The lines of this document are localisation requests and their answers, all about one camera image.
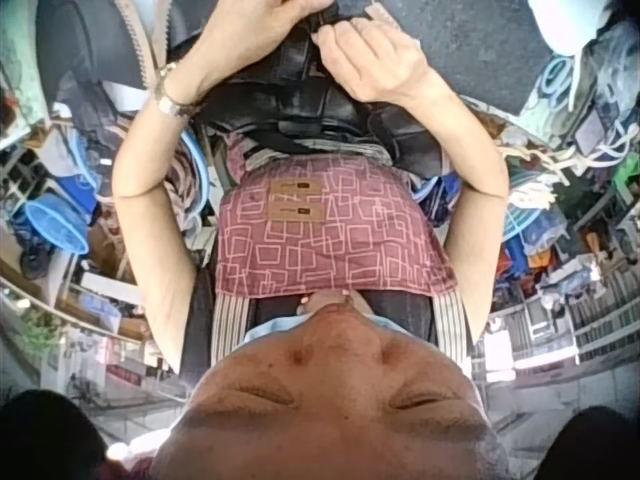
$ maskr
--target green item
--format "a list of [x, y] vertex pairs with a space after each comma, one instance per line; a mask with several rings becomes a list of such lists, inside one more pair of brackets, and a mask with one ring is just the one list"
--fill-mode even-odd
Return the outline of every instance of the green item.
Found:
[[7, 86], [18, 99], [25, 121], [48, 120], [36, 58], [37, 0], [0, 1], [0, 64]]
[[613, 185], [618, 189], [626, 187], [629, 178], [636, 175], [640, 175], [640, 154], [633, 152], [618, 166], [613, 176]]

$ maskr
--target nose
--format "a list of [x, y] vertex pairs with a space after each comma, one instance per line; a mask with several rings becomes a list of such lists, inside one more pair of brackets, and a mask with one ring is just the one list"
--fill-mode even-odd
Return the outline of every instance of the nose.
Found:
[[382, 340], [379, 329], [348, 303], [330, 304], [318, 310], [303, 325], [303, 344], [311, 346], [324, 361], [358, 358], [380, 362]]

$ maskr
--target blue plastic bowl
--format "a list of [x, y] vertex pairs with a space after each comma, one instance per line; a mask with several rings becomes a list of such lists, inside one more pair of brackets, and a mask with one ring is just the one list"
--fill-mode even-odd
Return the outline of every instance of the blue plastic bowl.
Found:
[[87, 224], [65, 199], [45, 193], [28, 201], [25, 213], [38, 233], [56, 247], [77, 255], [89, 252]]

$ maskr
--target blue basket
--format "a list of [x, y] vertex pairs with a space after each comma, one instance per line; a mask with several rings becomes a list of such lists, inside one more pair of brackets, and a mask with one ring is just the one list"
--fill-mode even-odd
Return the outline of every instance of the blue basket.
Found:
[[27, 202], [25, 213], [38, 233], [56, 247], [77, 255], [89, 252], [87, 224], [63, 198], [45, 193]]
[[516, 235], [531, 225], [542, 213], [538, 208], [524, 209], [509, 204], [507, 207], [507, 216], [504, 221], [504, 233], [502, 241], [511, 240]]

